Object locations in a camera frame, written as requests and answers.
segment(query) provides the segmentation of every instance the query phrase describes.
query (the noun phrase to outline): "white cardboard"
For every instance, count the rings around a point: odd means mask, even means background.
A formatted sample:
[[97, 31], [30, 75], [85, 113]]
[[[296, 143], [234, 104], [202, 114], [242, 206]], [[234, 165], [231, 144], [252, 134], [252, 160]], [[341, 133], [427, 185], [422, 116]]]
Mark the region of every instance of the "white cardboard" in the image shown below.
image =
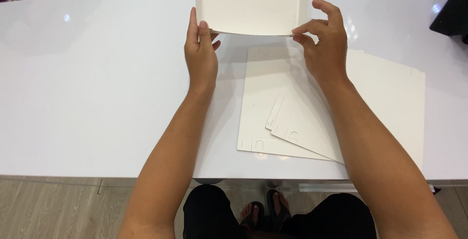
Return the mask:
[[[348, 50], [346, 66], [361, 97], [422, 169], [425, 74], [356, 50]], [[315, 95], [289, 90], [272, 134], [343, 163], [327, 110], [320, 89]]]
[[216, 33], [290, 36], [307, 22], [309, 0], [196, 0], [196, 17]]
[[265, 128], [278, 94], [284, 94], [284, 74], [289, 70], [278, 57], [289, 57], [287, 48], [249, 50], [237, 150], [292, 157], [330, 160], [315, 152], [284, 141]]

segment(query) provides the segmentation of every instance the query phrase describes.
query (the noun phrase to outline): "hand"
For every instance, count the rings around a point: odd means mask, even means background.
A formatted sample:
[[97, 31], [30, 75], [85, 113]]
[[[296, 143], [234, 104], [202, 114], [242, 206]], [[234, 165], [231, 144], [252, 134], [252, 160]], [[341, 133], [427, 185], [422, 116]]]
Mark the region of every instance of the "hand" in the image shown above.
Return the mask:
[[323, 0], [313, 0], [312, 6], [325, 12], [328, 20], [311, 20], [293, 29], [294, 34], [310, 32], [319, 37], [317, 44], [308, 35], [293, 38], [304, 47], [307, 69], [320, 86], [349, 81], [346, 74], [347, 35], [340, 9]]
[[196, 24], [195, 8], [190, 12], [187, 41], [185, 42], [185, 61], [190, 75], [189, 90], [214, 90], [218, 75], [218, 58], [214, 52], [220, 41], [211, 44], [218, 34], [211, 34], [205, 21]]

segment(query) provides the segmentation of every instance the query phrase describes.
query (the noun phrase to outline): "glossy white tabletop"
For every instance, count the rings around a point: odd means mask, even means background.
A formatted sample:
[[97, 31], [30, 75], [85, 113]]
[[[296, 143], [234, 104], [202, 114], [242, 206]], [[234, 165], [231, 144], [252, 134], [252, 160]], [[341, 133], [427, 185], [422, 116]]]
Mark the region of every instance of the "glossy white tabletop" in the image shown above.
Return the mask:
[[[468, 45], [429, 30], [446, 0], [328, 0], [350, 49], [426, 73], [423, 173], [468, 179]], [[195, 0], [0, 4], [0, 174], [136, 177], [188, 88]], [[313, 18], [325, 18], [310, 8]], [[237, 151], [247, 50], [291, 38], [220, 35], [195, 178], [346, 179], [331, 161]]]

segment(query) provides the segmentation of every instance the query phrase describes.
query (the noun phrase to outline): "forearm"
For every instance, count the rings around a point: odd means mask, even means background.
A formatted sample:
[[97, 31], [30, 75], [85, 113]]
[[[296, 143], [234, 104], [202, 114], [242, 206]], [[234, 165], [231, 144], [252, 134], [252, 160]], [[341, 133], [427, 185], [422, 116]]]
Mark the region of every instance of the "forearm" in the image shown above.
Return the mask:
[[434, 227], [447, 225], [424, 176], [353, 84], [346, 81], [322, 89], [331, 107], [346, 169], [377, 227], [395, 231], [414, 230], [433, 221], [438, 223]]
[[138, 176], [126, 218], [173, 224], [193, 175], [213, 89], [189, 90]]

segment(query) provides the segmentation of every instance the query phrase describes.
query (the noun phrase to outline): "black pants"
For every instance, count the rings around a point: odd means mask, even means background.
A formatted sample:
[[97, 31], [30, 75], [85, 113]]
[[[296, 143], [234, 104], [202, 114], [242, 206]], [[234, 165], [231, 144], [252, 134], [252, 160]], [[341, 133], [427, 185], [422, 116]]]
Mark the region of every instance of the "black pants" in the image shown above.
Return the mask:
[[[216, 186], [194, 188], [184, 205], [184, 238], [246, 238], [245, 229], [237, 222], [230, 205]], [[294, 215], [283, 223], [281, 233], [299, 238], [377, 238], [369, 208], [347, 193], [333, 194], [312, 212]]]

